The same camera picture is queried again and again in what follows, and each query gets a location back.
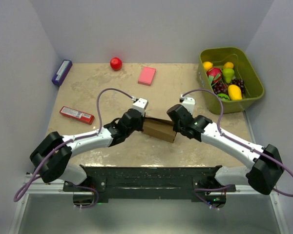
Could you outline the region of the brown cardboard box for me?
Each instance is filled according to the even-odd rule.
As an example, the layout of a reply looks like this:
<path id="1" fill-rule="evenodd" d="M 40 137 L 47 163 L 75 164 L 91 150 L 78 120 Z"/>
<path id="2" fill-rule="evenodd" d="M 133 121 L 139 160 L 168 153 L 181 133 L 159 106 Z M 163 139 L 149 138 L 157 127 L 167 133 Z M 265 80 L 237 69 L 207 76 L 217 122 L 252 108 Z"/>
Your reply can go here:
<path id="1" fill-rule="evenodd" d="M 177 134 L 172 121 L 150 116 L 145 117 L 142 133 L 169 143 L 174 142 Z"/>

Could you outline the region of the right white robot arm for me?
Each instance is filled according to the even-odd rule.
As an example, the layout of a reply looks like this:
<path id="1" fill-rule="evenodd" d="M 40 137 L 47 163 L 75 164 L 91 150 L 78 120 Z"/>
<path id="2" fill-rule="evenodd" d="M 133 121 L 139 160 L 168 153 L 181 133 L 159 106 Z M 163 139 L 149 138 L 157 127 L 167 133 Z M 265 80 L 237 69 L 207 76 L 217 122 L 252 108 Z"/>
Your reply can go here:
<path id="1" fill-rule="evenodd" d="M 220 167 L 208 179 L 212 191 L 220 191 L 227 185 L 249 185 L 263 195 L 269 195 L 283 174 L 276 164 L 280 155 L 276 147 L 262 147 L 245 141 L 225 130 L 218 130 L 211 119 L 198 115 L 193 117 L 181 104 L 167 110 L 176 132 L 189 138 L 212 145 L 240 161 L 242 167 Z"/>

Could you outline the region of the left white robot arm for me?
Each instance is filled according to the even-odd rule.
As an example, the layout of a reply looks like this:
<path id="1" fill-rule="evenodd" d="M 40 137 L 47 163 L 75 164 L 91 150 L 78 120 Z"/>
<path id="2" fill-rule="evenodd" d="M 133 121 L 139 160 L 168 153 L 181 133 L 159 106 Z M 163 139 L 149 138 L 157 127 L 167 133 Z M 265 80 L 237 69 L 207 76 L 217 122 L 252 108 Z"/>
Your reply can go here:
<path id="1" fill-rule="evenodd" d="M 87 191 L 91 187 L 90 177 L 82 166 L 70 164 L 70 159 L 94 149 L 124 142 L 134 131 L 143 130 L 144 120 L 144 109 L 130 108 L 121 118 L 104 125 L 101 130 L 72 136 L 52 132 L 34 150 L 30 160 L 43 182 L 61 179 L 73 183 L 80 191 Z"/>

